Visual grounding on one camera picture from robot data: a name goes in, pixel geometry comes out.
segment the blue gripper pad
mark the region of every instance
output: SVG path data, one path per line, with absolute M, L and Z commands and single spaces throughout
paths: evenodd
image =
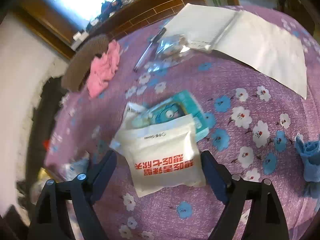
M 229 201 L 229 197 L 227 196 L 227 185 L 216 169 L 216 167 L 218 168 L 219 164 L 209 151 L 204 151 L 201 153 L 201 162 L 204 176 L 209 182 L 213 193 L 218 200 L 226 205 Z

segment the rolled blue towel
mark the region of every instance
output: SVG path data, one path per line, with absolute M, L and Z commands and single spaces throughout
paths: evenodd
M 320 140 L 303 143 L 297 136 L 295 147 L 304 164 L 305 181 L 320 182 Z

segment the purple bedspread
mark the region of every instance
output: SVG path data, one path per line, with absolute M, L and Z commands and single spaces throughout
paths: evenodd
M 316 201 L 303 196 L 303 164 L 294 149 L 297 135 L 317 139 L 320 119 L 320 55 L 311 35 L 293 18 L 266 8 L 247 6 L 301 39 L 307 66 L 307 100 L 277 81 L 222 55 L 198 53 L 175 67 L 144 76 L 133 72 L 149 39 L 165 21 L 122 38 L 119 71 L 109 87 L 90 99 L 86 87 L 69 93 L 57 117 L 45 165 L 59 172 L 63 163 L 87 150 L 98 162 L 118 130 L 128 101 L 153 106 L 189 90 L 202 106 L 209 135 L 198 142 L 231 173 L 248 180 L 270 179 L 279 195 L 291 239 L 298 239 L 315 215 Z M 223 210 L 210 186 L 180 185 L 138 198 L 122 156 L 102 196 L 94 205 L 110 239 L 207 239 Z M 240 239 L 246 206 L 234 239 Z

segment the brown corduroy object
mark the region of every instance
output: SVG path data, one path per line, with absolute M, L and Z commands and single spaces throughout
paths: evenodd
M 71 59 L 69 67 L 62 77 L 61 86 L 71 92 L 79 91 L 89 76 L 94 56 L 107 52 L 108 45 L 109 41 L 106 35 L 93 37 L 84 44 Z

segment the purple tablecloth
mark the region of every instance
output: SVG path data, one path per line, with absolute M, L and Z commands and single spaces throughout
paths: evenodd
M 59 172 L 63 163 L 84 150 L 97 162 L 119 128 L 128 101 L 153 106 L 187 89 L 202 106 L 211 127 L 209 135 L 198 142 L 199 150 L 210 150 L 231 173 L 245 179 L 270 179 L 283 206 L 290 238 L 298 239 L 315 215 L 316 201 L 303 197 L 303 164 L 292 142 L 297 134 L 304 141 L 315 140 L 319 132 L 319 46 L 296 20 L 283 13 L 257 6 L 244 9 L 301 39 L 307 100 L 253 68 L 214 53 L 198 53 L 150 77 L 143 76 L 145 69 L 134 73 L 135 63 L 164 25 L 162 21 L 119 41 L 128 49 L 120 58 L 116 76 L 98 98 L 90 99 L 86 87 L 64 98 L 45 165 Z M 207 239 L 223 207 L 208 185 L 163 188 L 138 198 L 127 162 L 120 155 L 102 198 L 94 205 L 110 239 L 151 240 Z M 234 239 L 241 238 L 249 207 L 246 203 Z

